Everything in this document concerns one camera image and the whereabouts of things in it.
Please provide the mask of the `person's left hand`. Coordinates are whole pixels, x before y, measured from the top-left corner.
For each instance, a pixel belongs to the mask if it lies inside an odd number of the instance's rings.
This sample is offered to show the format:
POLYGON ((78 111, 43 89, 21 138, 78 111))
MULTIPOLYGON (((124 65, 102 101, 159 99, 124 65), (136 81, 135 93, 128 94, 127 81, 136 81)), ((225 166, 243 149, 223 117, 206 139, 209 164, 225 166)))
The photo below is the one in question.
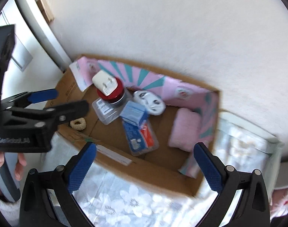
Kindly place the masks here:
MULTIPOLYGON (((6 165, 9 168, 9 165, 8 165, 8 161, 5 159, 5 154, 4 152, 1 152, 0 151, 0 168, 3 166, 3 165, 6 165)), ((14 169, 14 177, 17 181, 21 181, 22 180, 22 176, 23 176, 23 173, 24 173, 24 167, 27 165, 27 161, 25 159, 25 155, 23 153, 18 153, 17 154, 17 159, 16 159, 16 164, 15 164, 15 169, 14 169)))

